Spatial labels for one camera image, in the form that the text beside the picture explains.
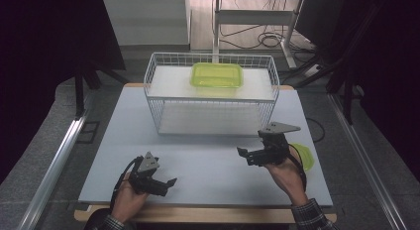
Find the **aluminum rail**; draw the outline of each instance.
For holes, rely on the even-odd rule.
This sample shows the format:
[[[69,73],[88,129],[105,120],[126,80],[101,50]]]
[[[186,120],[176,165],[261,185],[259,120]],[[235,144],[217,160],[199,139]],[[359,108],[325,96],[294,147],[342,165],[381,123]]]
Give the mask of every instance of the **aluminum rail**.
[[[328,98],[336,111],[337,117],[340,120],[340,123],[343,126],[343,129],[349,138],[349,141],[352,144],[353,150],[355,151],[356,156],[359,159],[359,163],[361,164],[362,168],[365,171],[365,175],[367,176],[367,180],[369,181],[373,192],[375,193],[379,203],[383,209],[383,212],[386,215],[392,229],[407,229],[404,224],[404,221],[401,218],[401,214],[399,213],[398,207],[396,206],[395,202],[392,199],[389,191],[386,189],[385,185],[383,184],[382,180],[379,177],[376,169],[371,162],[367,151],[365,150],[364,145],[362,144],[356,130],[353,126],[349,125],[345,116],[343,115],[342,111],[343,107],[340,103],[340,99],[338,95],[328,94]]]
[[[47,204],[47,201],[53,192],[56,181],[58,180],[61,171],[67,162],[68,156],[70,155],[71,149],[76,142],[77,136],[83,127],[92,101],[93,95],[91,92],[89,92],[85,99],[85,111],[79,120],[73,120],[73,122],[70,124],[70,127],[68,128],[67,133],[65,134],[64,139],[62,140],[61,145],[59,146],[55,157],[53,158],[52,163],[47,170],[46,175],[44,175],[43,181],[41,182],[37,192],[32,198],[17,229],[27,230],[34,229],[36,227],[38,220],[40,219],[41,214],[43,213]]]

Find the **yellow object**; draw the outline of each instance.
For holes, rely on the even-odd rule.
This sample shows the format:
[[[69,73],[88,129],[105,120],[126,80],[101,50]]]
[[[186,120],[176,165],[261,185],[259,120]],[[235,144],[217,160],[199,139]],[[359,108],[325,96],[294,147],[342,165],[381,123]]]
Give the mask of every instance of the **yellow object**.
[[[303,163],[303,169],[307,172],[314,166],[314,158],[312,157],[311,151],[308,147],[297,144],[297,143],[291,143],[292,147],[296,149],[296,151],[299,153],[300,158],[302,159]]]
[[[238,88],[243,85],[242,68],[234,63],[198,62],[192,67],[190,83],[195,87]]]

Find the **white wire basket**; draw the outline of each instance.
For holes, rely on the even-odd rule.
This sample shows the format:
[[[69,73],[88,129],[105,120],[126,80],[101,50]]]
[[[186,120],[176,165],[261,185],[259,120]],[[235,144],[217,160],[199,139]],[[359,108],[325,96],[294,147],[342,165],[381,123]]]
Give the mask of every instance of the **white wire basket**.
[[[243,69],[239,88],[190,84],[197,62],[235,63]],[[159,134],[257,136],[271,117],[279,81],[271,56],[152,54],[145,94]]]

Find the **human hand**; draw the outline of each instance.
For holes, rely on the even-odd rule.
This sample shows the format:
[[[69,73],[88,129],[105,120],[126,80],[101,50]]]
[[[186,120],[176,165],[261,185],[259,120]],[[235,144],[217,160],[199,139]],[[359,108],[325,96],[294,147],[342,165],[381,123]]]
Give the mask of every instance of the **human hand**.
[[[296,150],[293,147],[289,147],[289,150],[290,154],[300,162]],[[299,169],[290,159],[286,159],[280,165],[267,164],[264,167],[268,169],[274,182],[289,196],[293,205],[301,206],[308,203]]]
[[[128,181],[129,176],[130,173],[127,172],[118,190],[111,213],[112,217],[122,223],[134,217],[143,207],[149,196],[148,193],[136,194]]]

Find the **white shelf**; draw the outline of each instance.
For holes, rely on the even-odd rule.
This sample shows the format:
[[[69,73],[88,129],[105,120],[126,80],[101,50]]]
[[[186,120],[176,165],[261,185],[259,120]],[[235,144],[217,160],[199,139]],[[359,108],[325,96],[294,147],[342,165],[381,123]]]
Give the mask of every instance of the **white shelf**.
[[[197,88],[189,83],[191,66],[157,65],[149,98],[223,98],[273,102],[267,69],[244,68],[240,88]]]

